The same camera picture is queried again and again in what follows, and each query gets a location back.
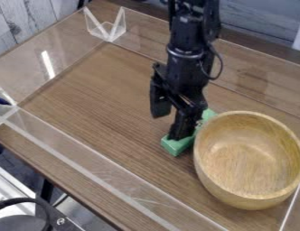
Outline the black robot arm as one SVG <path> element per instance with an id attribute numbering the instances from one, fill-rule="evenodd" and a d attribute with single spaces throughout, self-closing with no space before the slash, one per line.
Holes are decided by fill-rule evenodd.
<path id="1" fill-rule="evenodd" d="M 213 41 L 220 36 L 220 0 L 169 0 L 168 62 L 157 62 L 150 81 L 150 111 L 154 118 L 177 111 L 169 139 L 194 134 L 208 102 L 204 88 L 218 75 L 213 64 L 222 58 Z"/>

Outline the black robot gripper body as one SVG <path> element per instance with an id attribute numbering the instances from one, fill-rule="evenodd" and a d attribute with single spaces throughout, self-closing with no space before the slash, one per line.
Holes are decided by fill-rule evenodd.
<path id="1" fill-rule="evenodd" d="M 168 46 L 168 63 L 153 66 L 155 79 L 166 90 L 172 107 L 185 112 L 204 111 L 208 108 L 204 87 L 209 82 L 206 66 L 212 65 L 212 53 L 202 46 L 184 50 Z"/>

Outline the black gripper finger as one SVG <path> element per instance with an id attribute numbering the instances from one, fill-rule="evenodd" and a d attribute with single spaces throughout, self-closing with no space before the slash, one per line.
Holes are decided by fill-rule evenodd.
<path id="1" fill-rule="evenodd" d="M 170 114 L 172 103 L 169 101 L 166 90 L 161 83 L 153 79 L 150 81 L 150 112 L 153 118 L 159 118 Z"/>
<path id="2" fill-rule="evenodd" d="M 185 112 L 177 111 L 176 120 L 169 130 L 169 139 L 180 141 L 194 133 L 197 121 L 202 117 L 201 111 Z"/>

